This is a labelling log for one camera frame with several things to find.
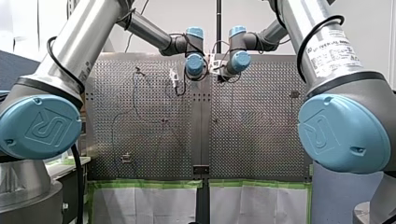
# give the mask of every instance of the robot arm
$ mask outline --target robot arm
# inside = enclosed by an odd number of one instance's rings
[[[198,80],[204,74],[204,31],[201,28],[189,27],[184,35],[169,35],[135,10],[132,11],[131,19],[120,22],[120,26],[146,40],[163,56],[184,53],[186,75],[190,79]]]
[[[80,1],[56,42],[49,45],[52,56],[47,55],[34,74],[20,77],[0,104],[0,151],[10,159],[44,160],[62,154],[76,142],[81,130],[80,95],[116,23],[163,55],[185,53],[186,75],[191,79],[203,74],[202,29],[191,27],[182,37],[170,36],[131,12],[132,3]]]
[[[298,127],[306,152],[336,172],[395,171],[396,98],[388,82],[362,66],[328,2],[278,3],[308,87]]]

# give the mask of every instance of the green tape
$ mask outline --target green tape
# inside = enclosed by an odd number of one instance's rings
[[[311,217],[311,209],[312,209],[312,184],[306,184],[308,186],[307,194],[308,198],[306,199],[306,223],[311,224],[312,217]]]
[[[93,222],[93,194],[95,193],[95,187],[92,185],[88,185],[88,216],[89,221],[88,224],[92,224]]]
[[[309,164],[309,175],[314,176],[314,164]]]
[[[308,189],[309,183],[299,182],[280,182],[265,180],[209,180],[210,187],[218,188],[237,188],[237,187],[264,187],[273,189]]]
[[[112,180],[112,181],[90,181],[90,187],[94,189],[199,189],[202,187],[201,180],[193,181],[153,181],[153,180]]]

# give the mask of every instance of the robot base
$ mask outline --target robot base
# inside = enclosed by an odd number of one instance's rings
[[[353,211],[353,224],[382,224],[396,214],[396,178],[384,174],[373,199],[358,204]]]
[[[2,223],[62,224],[62,184],[54,182],[47,194],[32,200],[0,207]]]

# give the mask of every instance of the white cloth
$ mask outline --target white cloth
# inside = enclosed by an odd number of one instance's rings
[[[214,224],[308,224],[308,189],[211,187]]]
[[[93,224],[187,224],[195,220],[197,189],[97,189]]]

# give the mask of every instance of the metal bracket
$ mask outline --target metal bracket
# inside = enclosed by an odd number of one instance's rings
[[[194,165],[193,172],[195,175],[208,175],[209,165]]]
[[[132,155],[128,152],[121,156],[122,163],[132,163]]]
[[[216,54],[210,55],[210,65],[209,65],[209,74],[220,76],[220,70],[222,66],[227,65],[227,61],[224,60],[216,60]]]

